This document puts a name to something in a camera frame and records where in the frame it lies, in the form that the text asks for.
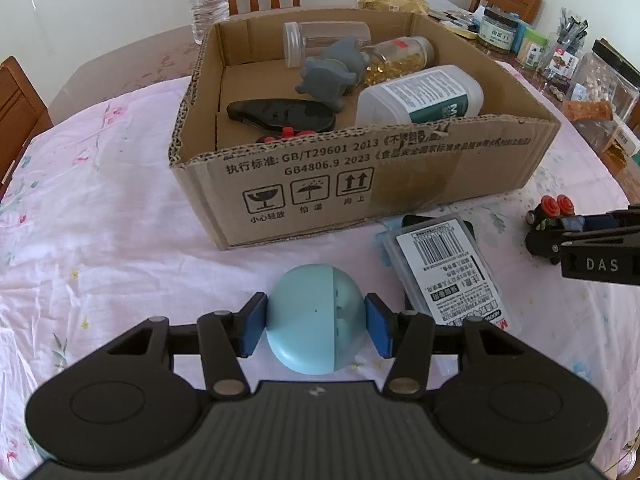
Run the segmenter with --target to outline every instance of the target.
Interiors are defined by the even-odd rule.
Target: cup of pens
[[[575,68],[582,57],[582,48],[587,36],[587,20],[568,15],[562,8],[558,31],[549,37],[545,53],[540,59],[538,72],[556,88],[554,94],[560,98],[569,89]]]

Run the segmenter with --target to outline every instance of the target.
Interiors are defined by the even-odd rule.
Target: red toy wheel
[[[542,208],[542,212],[549,218],[557,218],[560,216],[560,208],[558,207],[558,202],[556,202],[556,199],[552,196],[543,196],[540,200],[540,207]]]
[[[558,207],[564,216],[575,214],[574,203],[567,195],[558,195]]]

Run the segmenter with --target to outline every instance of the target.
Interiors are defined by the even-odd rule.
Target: barcode
[[[462,247],[452,229],[418,233],[414,237],[414,245],[425,265],[462,253]]]

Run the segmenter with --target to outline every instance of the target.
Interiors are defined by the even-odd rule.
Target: metal screw
[[[213,385],[213,391],[225,397],[232,397],[244,392],[244,384],[237,379],[222,379]]]
[[[389,389],[399,395],[411,395],[420,390],[420,383],[411,377],[396,377],[389,383]]]

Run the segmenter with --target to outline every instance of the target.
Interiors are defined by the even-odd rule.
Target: ribbed gray panel
[[[188,442],[123,472],[55,463],[30,480],[597,480],[590,465],[555,473],[495,470],[451,448],[414,404],[383,399],[374,383],[263,383],[219,403]]]

